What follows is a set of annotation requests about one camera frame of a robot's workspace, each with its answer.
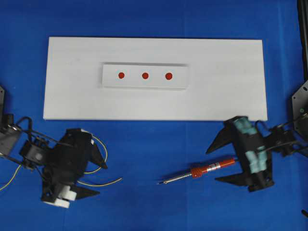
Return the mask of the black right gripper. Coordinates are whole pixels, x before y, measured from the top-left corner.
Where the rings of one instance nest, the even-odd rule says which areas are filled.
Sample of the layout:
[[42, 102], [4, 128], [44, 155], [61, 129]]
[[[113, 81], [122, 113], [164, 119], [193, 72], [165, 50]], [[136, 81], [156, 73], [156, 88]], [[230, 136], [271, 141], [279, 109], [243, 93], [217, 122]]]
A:
[[266, 151], [263, 136], [246, 116], [236, 116], [224, 121], [220, 130], [208, 147], [210, 154], [228, 144], [232, 144], [242, 173], [215, 178], [216, 181], [236, 186], [246, 186], [249, 192], [269, 188], [272, 179], [271, 152]]

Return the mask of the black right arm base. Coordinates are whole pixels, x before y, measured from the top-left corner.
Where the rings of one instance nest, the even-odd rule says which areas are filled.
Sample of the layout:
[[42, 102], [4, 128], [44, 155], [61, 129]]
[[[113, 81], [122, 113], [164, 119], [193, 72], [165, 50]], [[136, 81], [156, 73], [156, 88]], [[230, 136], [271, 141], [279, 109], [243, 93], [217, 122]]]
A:
[[294, 128], [299, 135], [308, 140], [308, 1], [297, 1], [304, 83], [292, 95]]

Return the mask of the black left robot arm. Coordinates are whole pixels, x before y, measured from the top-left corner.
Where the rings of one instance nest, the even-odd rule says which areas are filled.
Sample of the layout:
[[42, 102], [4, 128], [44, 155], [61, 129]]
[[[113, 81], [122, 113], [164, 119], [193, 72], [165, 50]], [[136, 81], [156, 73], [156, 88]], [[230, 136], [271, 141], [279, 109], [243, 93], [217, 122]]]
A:
[[89, 163], [107, 168], [93, 135], [81, 128], [67, 129], [53, 147], [50, 138], [32, 129], [23, 130], [10, 119], [0, 126], [0, 155], [21, 167], [42, 167], [41, 201], [69, 208], [70, 202], [99, 195], [98, 191], [77, 185]]

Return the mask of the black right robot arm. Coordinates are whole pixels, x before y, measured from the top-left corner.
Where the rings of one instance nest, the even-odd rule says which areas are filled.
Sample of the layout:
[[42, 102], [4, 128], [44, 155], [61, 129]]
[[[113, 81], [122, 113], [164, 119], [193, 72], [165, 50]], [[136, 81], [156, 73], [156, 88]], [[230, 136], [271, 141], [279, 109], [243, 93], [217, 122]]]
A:
[[262, 190], [274, 185], [272, 178], [272, 152], [287, 156], [297, 152], [299, 144], [291, 130], [282, 125], [269, 129], [269, 135], [263, 136], [256, 125], [246, 116], [236, 116], [223, 122], [224, 127], [207, 149], [207, 153], [232, 144], [242, 168], [242, 173], [215, 178], [216, 181], [246, 186], [250, 192]]

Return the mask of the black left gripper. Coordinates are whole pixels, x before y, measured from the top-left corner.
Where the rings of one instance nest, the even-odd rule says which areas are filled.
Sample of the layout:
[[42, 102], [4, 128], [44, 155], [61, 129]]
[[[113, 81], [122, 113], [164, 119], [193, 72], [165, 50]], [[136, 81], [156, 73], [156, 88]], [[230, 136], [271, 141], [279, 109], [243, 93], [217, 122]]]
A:
[[91, 161], [100, 168], [108, 169], [92, 134], [80, 128], [68, 129], [47, 155], [42, 170], [44, 177], [41, 201], [62, 208], [70, 202], [99, 195], [99, 191], [77, 186], [77, 181]]

